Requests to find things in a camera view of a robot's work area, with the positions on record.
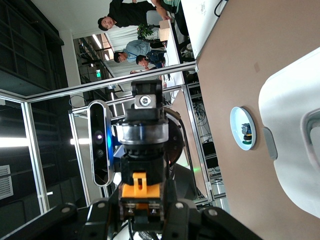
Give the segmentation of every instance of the man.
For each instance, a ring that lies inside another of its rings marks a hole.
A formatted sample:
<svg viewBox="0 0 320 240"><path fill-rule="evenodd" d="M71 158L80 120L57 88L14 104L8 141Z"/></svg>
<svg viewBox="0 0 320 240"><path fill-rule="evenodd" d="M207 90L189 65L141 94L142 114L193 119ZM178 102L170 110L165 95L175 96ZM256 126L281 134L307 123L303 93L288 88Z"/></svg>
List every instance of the man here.
<svg viewBox="0 0 320 240"><path fill-rule="evenodd" d="M143 56L143 55L137 56L135 63L137 65L144 67L147 70L149 69L148 68L149 63L155 65L157 69L160 69L163 67L163 64L166 61L164 57L164 53L166 53L166 51L152 50L148 52L146 56Z"/></svg>
<svg viewBox="0 0 320 240"><path fill-rule="evenodd" d="M147 1L132 0L132 3L123 3L123 0L112 0L108 16L98 20L98 27L102 31L107 31L114 25L119 28L147 25L147 12L155 10L155 7Z"/></svg>
<svg viewBox="0 0 320 240"><path fill-rule="evenodd" d="M139 55L147 55L151 51L151 48L157 49L163 47L161 42L148 43L142 40L130 41L122 51L116 51L114 53L114 61L116 63L122 63L127 60L129 63L136 61Z"/></svg>
<svg viewBox="0 0 320 240"><path fill-rule="evenodd" d="M180 32L185 36L189 35L181 0L151 0L151 2L155 5L156 11L163 20L171 20L171 18L167 16L167 11L173 13Z"/></svg>

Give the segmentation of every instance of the blue shirt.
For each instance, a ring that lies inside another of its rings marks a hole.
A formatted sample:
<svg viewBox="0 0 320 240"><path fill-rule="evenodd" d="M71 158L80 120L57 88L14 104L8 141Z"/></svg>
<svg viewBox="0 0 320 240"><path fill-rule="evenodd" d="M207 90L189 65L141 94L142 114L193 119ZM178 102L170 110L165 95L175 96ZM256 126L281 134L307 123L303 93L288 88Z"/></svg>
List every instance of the blue shirt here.
<svg viewBox="0 0 320 240"><path fill-rule="evenodd" d="M139 55L147 55L150 52L150 43L142 40L130 41L122 52L128 54L127 61L129 63L135 62Z"/></svg>

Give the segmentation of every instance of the white bowl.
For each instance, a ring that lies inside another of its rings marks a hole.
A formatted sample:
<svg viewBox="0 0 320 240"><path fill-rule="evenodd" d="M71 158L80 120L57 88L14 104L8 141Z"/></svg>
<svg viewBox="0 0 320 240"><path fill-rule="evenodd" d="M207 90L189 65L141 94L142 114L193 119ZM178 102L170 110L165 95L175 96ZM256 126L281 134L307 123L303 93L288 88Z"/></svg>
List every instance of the white bowl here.
<svg viewBox="0 0 320 240"><path fill-rule="evenodd" d="M244 144L244 134L242 133L242 124L250 124L252 132L251 144ZM232 108L230 113L230 127L232 131L233 138L238 146L248 151L250 150L256 142L256 128L255 123L250 116L249 112L242 107L235 106Z"/></svg>

